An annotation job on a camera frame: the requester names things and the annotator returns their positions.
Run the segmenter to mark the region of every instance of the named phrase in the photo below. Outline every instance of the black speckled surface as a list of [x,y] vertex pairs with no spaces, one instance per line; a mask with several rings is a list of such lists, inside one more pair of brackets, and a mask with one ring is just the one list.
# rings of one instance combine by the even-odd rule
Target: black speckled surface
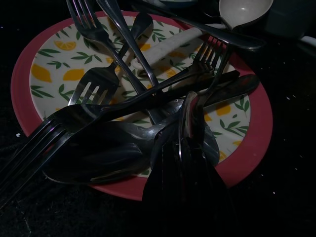
[[[15,61],[32,38],[69,14],[64,0],[6,0],[0,3],[0,11],[2,164],[10,156],[10,146],[25,139],[10,100]],[[268,42],[261,52],[239,55],[267,91],[274,129],[263,161],[230,190],[240,227],[244,236],[316,236],[316,49],[252,28],[247,32]],[[152,236],[158,231],[146,228],[148,215],[139,202],[85,186],[55,184],[39,174],[16,201],[0,212],[0,236]]]

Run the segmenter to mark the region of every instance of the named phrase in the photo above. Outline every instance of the patterned plate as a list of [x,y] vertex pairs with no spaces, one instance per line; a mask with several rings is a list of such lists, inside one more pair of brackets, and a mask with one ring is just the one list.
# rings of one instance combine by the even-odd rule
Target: patterned plate
[[[125,20],[130,27],[136,15],[137,13],[133,12],[124,13]],[[98,17],[104,29],[109,33],[114,46],[120,49],[122,47],[122,37],[120,37],[115,26],[103,13],[98,13]],[[158,16],[153,16],[153,18],[153,27],[138,39],[142,51],[146,51],[160,41],[182,31],[182,28],[173,20]],[[165,80],[190,66],[201,43],[202,41],[200,39],[195,39],[182,45],[157,63],[155,65],[155,74],[158,80]],[[25,57],[28,57],[28,60],[33,62],[30,65],[23,65],[20,62],[22,57],[24,57],[24,62],[26,62]],[[124,57],[124,60],[129,63],[133,57],[134,55],[129,52]],[[22,52],[16,64],[14,74],[12,75],[12,102],[19,122],[26,134],[30,134],[30,132],[39,125],[40,120],[38,120],[38,116],[43,120],[56,110],[67,105],[78,81],[85,72],[93,67],[106,67],[110,65],[111,62],[112,58],[109,56],[109,53],[100,45],[95,45],[85,40],[80,33],[78,33],[70,19],[56,24],[36,37]],[[138,71],[132,66],[130,66],[130,68],[136,75],[138,74]],[[229,65],[226,71],[233,69],[234,67]],[[245,70],[243,72],[243,69],[237,69],[242,74],[246,73]],[[15,83],[16,80],[14,79],[18,76],[17,74],[21,74],[21,71],[29,74],[28,87],[30,88],[30,93],[26,92],[25,88],[21,89],[21,87]],[[116,68],[116,73],[120,79],[120,87],[114,95],[112,103],[118,103],[136,94],[128,78],[120,71],[119,67]],[[144,86],[147,88],[151,87],[150,82],[146,78],[139,79]],[[16,96],[17,93],[23,94],[25,100],[21,99],[23,96]],[[21,103],[27,103],[27,107],[29,107],[28,113],[31,111],[31,115],[28,115],[28,118],[25,118],[26,108],[21,106]],[[38,115],[34,115],[33,106]],[[220,162],[230,157],[245,138],[249,129],[250,111],[252,118],[253,103],[248,96],[242,96],[206,109],[205,121],[212,128],[219,144],[221,153]],[[133,122],[144,127],[151,126],[149,118],[142,113],[136,113],[119,118],[118,120]],[[149,173],[150,170],[148,169],[138,174],[138,176],[147,177]],[[115,184],[99,185],[96,188],[121,197],[141,199],[141,194],[135,190],[132,191],[132,194],[125,193],[123,190],[121,190],[121,193],[107,190],[106,187],[108,186],[111,189],[112,185]]]

